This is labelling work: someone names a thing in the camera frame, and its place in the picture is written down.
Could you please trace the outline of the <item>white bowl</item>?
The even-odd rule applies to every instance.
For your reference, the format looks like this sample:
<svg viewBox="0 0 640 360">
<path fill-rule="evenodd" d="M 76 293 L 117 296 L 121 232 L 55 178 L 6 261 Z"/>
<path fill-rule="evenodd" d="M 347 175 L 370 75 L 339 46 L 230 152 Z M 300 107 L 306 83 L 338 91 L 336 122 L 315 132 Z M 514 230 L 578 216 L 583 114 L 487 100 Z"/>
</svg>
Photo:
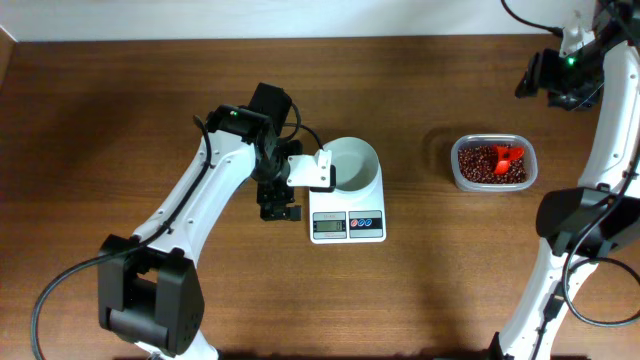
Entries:
<svg viewBox="0 0 640 360">
<path fill-rule="evenodd" d="M 363 191 L 373 186 L 381 175 L 374 148 L 356 137 L 342 137 L 328 142 L 324 149 L 332 153 L 336 168 L 336 189 L 342 192 Z"/>
</svg>

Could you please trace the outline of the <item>orange measuring scoop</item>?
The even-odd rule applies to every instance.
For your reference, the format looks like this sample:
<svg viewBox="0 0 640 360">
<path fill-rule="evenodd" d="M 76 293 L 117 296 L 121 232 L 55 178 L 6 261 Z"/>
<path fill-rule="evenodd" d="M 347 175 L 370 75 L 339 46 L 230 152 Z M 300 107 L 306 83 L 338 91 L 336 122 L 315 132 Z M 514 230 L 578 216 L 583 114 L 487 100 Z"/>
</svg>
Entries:
<svg viewBox="0 0 640 360">
<path fill-rule="evenodd" d="M 509 147 L 494 145 L 492 149 L 496 152 L 497 162 L 494 169 L 495 175 L 504 175 L 509 171 L 512 161 L 519 160 L 525 154 L 522 147 Z"/>
</svg>

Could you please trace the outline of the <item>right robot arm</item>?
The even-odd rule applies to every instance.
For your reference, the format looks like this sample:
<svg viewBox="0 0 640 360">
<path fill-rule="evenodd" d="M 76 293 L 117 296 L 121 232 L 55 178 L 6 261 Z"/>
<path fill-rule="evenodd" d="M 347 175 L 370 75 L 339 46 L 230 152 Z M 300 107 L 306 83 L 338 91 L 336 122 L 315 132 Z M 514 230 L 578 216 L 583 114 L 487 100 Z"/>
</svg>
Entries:
<svg viewBox="0 0 640 360">
<path fill-rule="evenodd" d="M 597 327 L 631 325 L 594 320 L 573 300 L 610 253 L 639 238 L 639 2 L 602 0 L 592 25 L 554 28 L 559 50 L 535 54 L 515 90 L 518 98 L 548 93 L 567 111 L 601 105 L 589 159 L 572 189 L 547 193 L 538 208 L 540 237 L 533 273 L 516 312 L 496 333 L 489 359 L 547 359 L 567 313 Z"/>
</svg>

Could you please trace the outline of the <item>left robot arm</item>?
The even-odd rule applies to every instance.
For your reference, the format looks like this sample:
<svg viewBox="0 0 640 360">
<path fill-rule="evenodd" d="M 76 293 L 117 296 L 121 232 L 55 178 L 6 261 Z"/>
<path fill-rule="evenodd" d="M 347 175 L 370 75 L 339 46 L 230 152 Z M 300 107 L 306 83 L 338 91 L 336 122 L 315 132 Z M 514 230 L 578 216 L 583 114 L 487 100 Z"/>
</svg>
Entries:
<svg viewBox="0 0 640 360">
<path fill-rule="evenodd" d="M 221 105 L 201 128 L 199 150 L 160 208 L 128 238 L 111 235 L 100 252 L 99 324 L 153 359 L 215 359 L 200 331 L 204 297 L 197 262 L 220 214 L 249 179 L 264 221 L 302 217 L 287 184 L 299 141 L 280 136 L 292 99 L 261 83 L 246 106 Z"/>
</svg>

